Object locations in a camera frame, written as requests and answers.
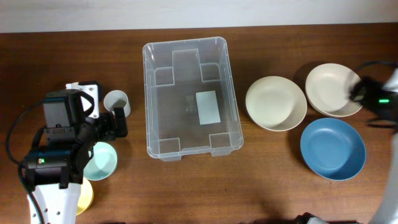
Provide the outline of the beige bowl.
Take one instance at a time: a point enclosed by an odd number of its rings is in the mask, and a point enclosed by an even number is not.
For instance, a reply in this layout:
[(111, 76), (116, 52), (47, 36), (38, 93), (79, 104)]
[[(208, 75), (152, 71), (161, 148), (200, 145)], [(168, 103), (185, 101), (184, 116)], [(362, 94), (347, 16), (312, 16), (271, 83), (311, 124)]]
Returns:
[(301, 88), (278, 76), (256, 80), (247, 90), (245, 106), (258, 126), (275, 132), (295, 128), (307, 114), (307, 100)]
[(324, 63), (309, 72), (305, 92), (311, 106), (319, 113), (334, 118), (351, 116), (362, 106), (349, 99), (351, 88), (361, 79), (350, 68), (337, 63)]

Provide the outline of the blue bowl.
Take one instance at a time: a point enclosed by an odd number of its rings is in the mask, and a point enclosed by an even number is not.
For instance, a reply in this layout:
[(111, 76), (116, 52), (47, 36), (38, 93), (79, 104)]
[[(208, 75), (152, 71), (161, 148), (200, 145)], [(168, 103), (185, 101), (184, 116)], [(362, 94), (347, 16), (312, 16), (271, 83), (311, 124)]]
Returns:
[(335, 118), (311, 122), (303, 130), (300, 152), (314, 173), (336, 181), (356, 177), (367, 158), (361, 135), (348, 123)]

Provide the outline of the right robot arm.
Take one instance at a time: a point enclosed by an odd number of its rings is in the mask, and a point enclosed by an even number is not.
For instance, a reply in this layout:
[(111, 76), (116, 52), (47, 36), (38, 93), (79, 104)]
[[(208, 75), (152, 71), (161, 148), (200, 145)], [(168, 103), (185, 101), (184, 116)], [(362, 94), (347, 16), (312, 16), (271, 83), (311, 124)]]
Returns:
[(350, 89), (349, 99), (377, 116), (369, 120), (369, 126), (393, 130), (388, 181), (382, 202), (369, 222), (397, 223), (397, 69), (385, 83), (364, 77)]

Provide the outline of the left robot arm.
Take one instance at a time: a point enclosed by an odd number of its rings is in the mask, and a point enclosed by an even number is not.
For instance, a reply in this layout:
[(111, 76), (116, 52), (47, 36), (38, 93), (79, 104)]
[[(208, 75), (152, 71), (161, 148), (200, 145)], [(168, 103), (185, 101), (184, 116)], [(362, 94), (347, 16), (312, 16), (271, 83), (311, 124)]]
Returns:
[(115, 108), (91, 119), (83, 109), (45, 106), (46, 125), (37, 131), (19, 166), (31, 223), (74, 223), (83, 170), (97, 142), (127, 136), (125, 112)]

